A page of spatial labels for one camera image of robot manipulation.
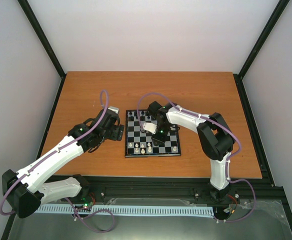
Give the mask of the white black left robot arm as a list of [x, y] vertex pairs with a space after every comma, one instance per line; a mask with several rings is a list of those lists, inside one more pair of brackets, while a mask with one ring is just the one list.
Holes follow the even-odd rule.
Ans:
[[64, 180], [47, 182], [71, 160], [88, 152], [93, 153], [106, 140], [121, 141], [124, 125], [119, 109], [110, 106], [75, 125], [50, 151], [18, 171], [8, 169], [2, 174], [2, 194], [12, 213], [23, 219], [40, 206], [63, 198], [85, 201], [89, 198], [88, 182], [80, 174]]

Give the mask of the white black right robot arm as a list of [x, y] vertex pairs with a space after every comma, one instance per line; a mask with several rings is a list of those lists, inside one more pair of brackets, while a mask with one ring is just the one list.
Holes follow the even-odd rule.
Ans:
[[222, 115], [201, 114], [174, 103], [161, 105], [157, 101], [148, 106], [147, 112], [156, 124], [141, 122], [140, 129], [151, 133], [154, 145], [163, 144], [173, 126], [198, 134], [202, 151], [210, 160], [209, 195], [213, 202], [220, 203], [230, 191], [230, 157], [237, 140]]

